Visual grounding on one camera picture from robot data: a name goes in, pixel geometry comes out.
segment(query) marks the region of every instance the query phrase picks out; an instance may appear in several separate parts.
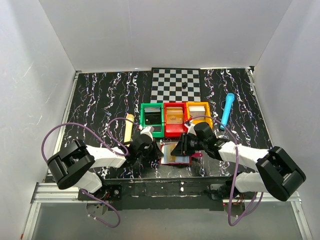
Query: blue pen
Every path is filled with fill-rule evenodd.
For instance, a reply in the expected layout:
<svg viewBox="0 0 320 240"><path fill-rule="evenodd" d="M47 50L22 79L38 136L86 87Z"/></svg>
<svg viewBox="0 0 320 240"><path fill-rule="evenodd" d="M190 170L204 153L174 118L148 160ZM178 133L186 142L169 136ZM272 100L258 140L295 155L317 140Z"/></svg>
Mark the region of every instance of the blue pen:
<svg viewBox="0 0 320 240"><path fill-rule="evenodd" d="M235 100L235 95L233 93L228 93L228 95L225 97L225 106L224 106L224 111L221 119L221 123L227 126L232 103ZM220 125L221 130L225 130L225 127Z"/></svg>

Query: black and white checkered mat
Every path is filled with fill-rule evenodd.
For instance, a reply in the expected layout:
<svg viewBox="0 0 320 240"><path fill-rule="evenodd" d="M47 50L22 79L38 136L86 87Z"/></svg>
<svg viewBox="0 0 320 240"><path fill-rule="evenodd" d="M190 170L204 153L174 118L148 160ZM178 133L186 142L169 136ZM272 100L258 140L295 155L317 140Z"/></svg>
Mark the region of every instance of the black and white checkered mat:
<svg viewBox="0 0 320 240"><path fill-rule="evenodd" d="M199 70L153 69L151 103L171 102L201 102Z"/></svg>

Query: yellow box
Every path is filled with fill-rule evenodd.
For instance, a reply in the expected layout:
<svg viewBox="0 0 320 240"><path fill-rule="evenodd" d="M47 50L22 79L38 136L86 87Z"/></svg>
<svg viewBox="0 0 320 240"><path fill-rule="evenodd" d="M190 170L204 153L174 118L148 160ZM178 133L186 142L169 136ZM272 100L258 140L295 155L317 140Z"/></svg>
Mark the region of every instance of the yellow box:
<svg viewBox="0 0 320 240"><path fill-rule="evenodd" d="M205 115L211 117L211 113L210 113L210 107L209 107L209 103L207 101L201 101L201 102L187 102L186 103L186 113L188 116L188 119L190 118L190 111L189 111L189 107L190 106L204 106L205 109ZM214 124L213 124L213 120L211 118L205 117L204 120L193 120L192 121L194 124L198 124L198 123L202 123L202 122L206 122L210 125L211 128L213 128Z"/></svg>

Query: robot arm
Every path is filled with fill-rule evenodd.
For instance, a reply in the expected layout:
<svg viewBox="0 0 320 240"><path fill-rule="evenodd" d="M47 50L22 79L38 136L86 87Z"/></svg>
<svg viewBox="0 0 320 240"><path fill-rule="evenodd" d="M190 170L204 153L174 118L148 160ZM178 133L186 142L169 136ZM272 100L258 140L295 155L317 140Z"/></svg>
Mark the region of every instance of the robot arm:
<svg viewBox="0 0 320 240"><path fill-rule="evenodd" d="M192 156L205 150L213 159L236 162L236 145L227 139L216 138L206 122L191 125L183 133L171 152L174 156ZM257 172L237 175L235 188L239 193L267 192L280 201L286 201L306 180L306 175L281 147L255 149L238 145L239 164Z"/></svg>
<svg viewBox="0 0 320 240"><path fill-rule="evenodd" d="M127 142L128 155L120 156L118 147L107 148L85 145L82 140L74 140L66 148L50 157L47 165L59 189L72 186L95 193L102 187L100 178L89 169L97 167L127 167L133 165L139 157L144 159L159 159L162 152L152 137L154 128L146 127L140 135Z"/></svg>

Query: white panel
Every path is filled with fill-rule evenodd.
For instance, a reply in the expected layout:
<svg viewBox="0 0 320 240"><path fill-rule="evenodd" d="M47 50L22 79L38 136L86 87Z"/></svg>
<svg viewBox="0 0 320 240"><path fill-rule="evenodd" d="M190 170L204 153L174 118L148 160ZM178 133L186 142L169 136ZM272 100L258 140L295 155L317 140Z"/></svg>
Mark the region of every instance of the white panel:
<svg viewBox="0 0 320 240"><path fill-rule="evenodd" d="M128 69L128 0L40 0L74 68L83 72Z"/></svg>
<svg viewBox="0 0 320 240"><path fill-rule="evenodd" d="M0 233L20 239L75 70L37 0L0 0ZM53 151L55 138L46 145Z"/></svg>
<svg viewBox="0 0 320 240"><path fill-rule="evenodd" d="M306 174L299 188L313 239L320 239L320 2L294 0L259 60L254 80L273 144Z"/></svg>
<svg viewBox="0 0 320 240"><path fill-rule="evenodd" d="M40 0L82 71L256 65L292 0Z"/></svg>
<svg viewBox="0 0 320 240"><path fill-rule="evenodd" d="M134 65L254 66L290 2L130 0Z"/></svg>

